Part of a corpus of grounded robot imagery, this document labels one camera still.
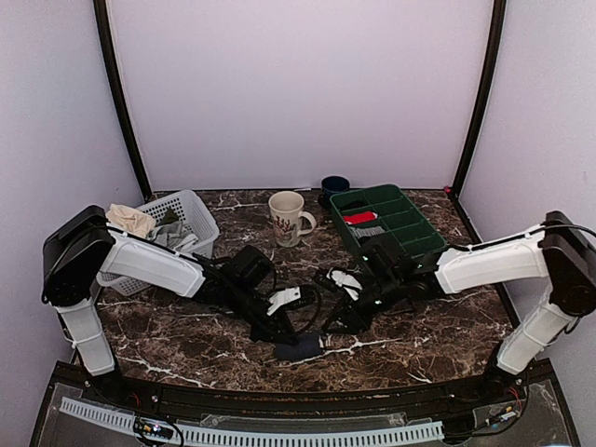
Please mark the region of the navy underwear white waistband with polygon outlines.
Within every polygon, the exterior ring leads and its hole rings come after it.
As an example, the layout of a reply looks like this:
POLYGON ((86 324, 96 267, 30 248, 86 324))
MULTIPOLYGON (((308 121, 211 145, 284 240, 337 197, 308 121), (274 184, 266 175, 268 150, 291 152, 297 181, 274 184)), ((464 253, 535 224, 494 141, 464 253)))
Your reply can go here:
POLYGON ((299 361, 320 356, 323 353, 322 335, 320 332, 305 332, 298 336, 296 345, 277 344, 274 356, 283 361, 299 361))

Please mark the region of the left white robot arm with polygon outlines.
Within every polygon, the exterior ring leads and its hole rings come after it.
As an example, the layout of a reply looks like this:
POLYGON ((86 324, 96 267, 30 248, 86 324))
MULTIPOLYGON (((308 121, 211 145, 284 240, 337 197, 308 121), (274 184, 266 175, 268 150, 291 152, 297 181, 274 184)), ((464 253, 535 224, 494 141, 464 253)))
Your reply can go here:
POLYGON ((257 290, 274 266, 253 246, 216 260, 182 254, 110 225, 104 210, 92 205, 46 239, 43 268, 41 299, 61 316, 86 371, 96 377, 96 392, 112 406, 128 402, 131 386, 115 372, 117 362, 91 299, 91 286, 99 273, 222 304, 250 325, 254 342, 298 342, 298 332, 285 311, 257 290))

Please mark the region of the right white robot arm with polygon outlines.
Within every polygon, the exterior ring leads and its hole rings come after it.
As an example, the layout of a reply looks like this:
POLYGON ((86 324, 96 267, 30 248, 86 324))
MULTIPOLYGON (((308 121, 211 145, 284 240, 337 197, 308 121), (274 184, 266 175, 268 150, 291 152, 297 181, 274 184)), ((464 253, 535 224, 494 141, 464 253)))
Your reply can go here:
POLYGON ((373 318, 400 302, 433 300, 479 286, 526 278, 548 280, 542 297, 519 327, 494 351, 475 395, 494 404, 511 388, 511 378, 569 326, 595 310, 595 249, 590 230, 552 211, 545 221, 497 240, 412 256, 389 234, 368 237, 357 256, 367 275, 339 269, 319 283, 343 295, 325 320, 327 333, 358 334, 373 318))

